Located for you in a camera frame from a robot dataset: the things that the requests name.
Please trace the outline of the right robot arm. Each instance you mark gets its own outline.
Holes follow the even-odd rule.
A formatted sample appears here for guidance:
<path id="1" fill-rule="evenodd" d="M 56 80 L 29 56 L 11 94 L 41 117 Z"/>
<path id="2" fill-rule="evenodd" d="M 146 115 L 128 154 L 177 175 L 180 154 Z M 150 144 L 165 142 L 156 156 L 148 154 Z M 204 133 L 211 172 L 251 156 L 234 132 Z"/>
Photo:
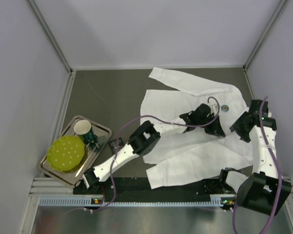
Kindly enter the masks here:
<path id="1" fill-rule="evenodd" d="M 291 183 L 278 174 L 275 136 L 276 120 L 268 102 L 255 99 L 230 127 L 240 140 L 252 146 L 252 174 L 247 177 L 233 168 L 221 171 L 220 182 L 236 192 L 238 206 L 266 215 L 276 215 L 292 191 Z"/>

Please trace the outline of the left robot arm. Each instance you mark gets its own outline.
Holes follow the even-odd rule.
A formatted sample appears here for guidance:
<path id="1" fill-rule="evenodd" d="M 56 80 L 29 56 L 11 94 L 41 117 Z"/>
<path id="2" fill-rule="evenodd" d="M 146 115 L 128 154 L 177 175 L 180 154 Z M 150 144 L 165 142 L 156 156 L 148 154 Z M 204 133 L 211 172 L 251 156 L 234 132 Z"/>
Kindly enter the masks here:
<path id="1" fill-rule="evenodd" d="M 149 154 L 163 135 L 185 134 L 196 128 L 203 128 L 208 135 L 224 137 L 219 114 L 219 104 L 201 104 L 196 110 L 181 114 L 172 122 L 159 119 L 158 123 L 152 123 L 146 120 L 130 135 L 128 142 L 121 149 L 116 149 L 117 152 L 111 158 L 87 169 L 80 184 L 87 190 L 97 190 L 100 182 L 107 181 L 125 164 Z"/>

